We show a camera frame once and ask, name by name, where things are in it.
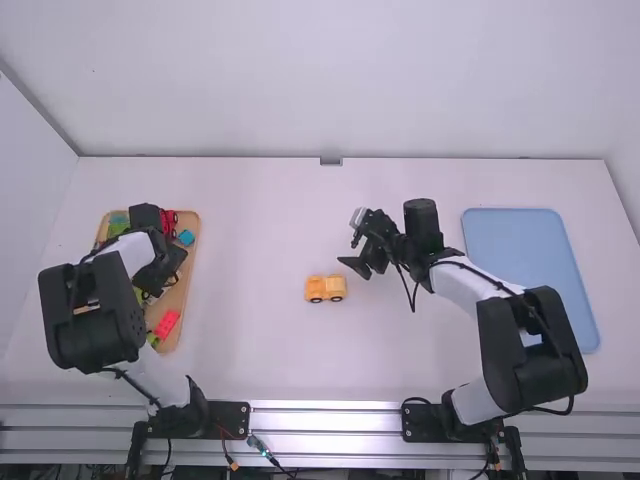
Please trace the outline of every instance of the red toy car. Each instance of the red toy car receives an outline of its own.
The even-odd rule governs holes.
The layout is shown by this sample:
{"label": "red toy car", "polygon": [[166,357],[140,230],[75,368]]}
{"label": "red toy car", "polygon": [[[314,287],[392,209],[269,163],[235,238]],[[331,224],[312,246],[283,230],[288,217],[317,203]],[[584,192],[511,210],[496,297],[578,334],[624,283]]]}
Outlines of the red toy car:
{"label": "red toy car", "polygon": [[160,209],[160,217],[162,218],[162,231],[167,237],[175,239],[178,234],[176,233],[176,225],[178,224],[178,214],[175,210]]}

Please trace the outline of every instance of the metal frame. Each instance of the metal frame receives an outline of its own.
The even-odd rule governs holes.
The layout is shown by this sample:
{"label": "metal frame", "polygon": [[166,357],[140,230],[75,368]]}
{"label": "metal frame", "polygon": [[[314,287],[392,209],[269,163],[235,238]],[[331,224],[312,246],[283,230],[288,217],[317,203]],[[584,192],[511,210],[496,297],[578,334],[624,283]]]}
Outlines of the metal frame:
{"label": "metal frame", "polygon": [[[481,445],[408,444],[399,403],[253,401],[252,433],[282,465],[479,469]],[[0,405],[2,463],[117,463],[126,459],[131,427],[146,418],[133,405]],[[507,420],[521,430],[530,470],[640,472],[638,406],[576,406],[568,417],[528,413]],[[228,442],[241,466],[269,466],[245,442]],[[508,454],[500,454],[506,466]],[[144,461],[162,464],[166,440],[149,440]],[[216,440],[173,440],[172,463],[226,465]]]}

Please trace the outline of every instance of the white wall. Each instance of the white wall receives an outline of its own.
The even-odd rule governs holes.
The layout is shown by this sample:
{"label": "white wall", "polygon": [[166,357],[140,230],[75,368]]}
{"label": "white wall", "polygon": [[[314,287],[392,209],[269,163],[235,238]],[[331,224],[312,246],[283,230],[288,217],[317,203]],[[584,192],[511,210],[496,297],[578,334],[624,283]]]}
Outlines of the white wall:
{"label": "white wall", "polygon": [[86,155],[604,157],[640,232],[639,24],[635,0],[0,0],[0,57]]}
{"label": "white wall", "polygon": [[0,357],[78,157],[0,72]]}

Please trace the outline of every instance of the blue tray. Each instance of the blue tray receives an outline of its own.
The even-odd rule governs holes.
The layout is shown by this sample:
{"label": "blue tray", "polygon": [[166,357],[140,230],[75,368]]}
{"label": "blue tray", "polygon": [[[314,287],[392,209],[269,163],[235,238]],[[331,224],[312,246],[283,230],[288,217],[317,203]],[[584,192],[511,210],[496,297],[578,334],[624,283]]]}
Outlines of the blue tray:
{"label": "blue tray", "polygon": [[598,327],[560,215],[549,209],[471,208],[462,215],[462,229],[473,263],[524,287],[555,288],[580,351],[598,349]]}

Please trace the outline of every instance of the yellow toy car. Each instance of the yellow toy car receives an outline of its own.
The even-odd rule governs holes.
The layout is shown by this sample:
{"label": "yellow toy car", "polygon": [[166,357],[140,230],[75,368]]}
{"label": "yellow toy car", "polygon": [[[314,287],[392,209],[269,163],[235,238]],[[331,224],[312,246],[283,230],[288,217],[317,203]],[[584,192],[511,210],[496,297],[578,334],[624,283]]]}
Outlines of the yellow toy car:
{"label": "yellow toy car", "polygon": [[312,275],[307,278],[304,291],[304,299],[311,303],[320,303],[323,300],[340,302],[347,296],[347,279],[344,275]]}

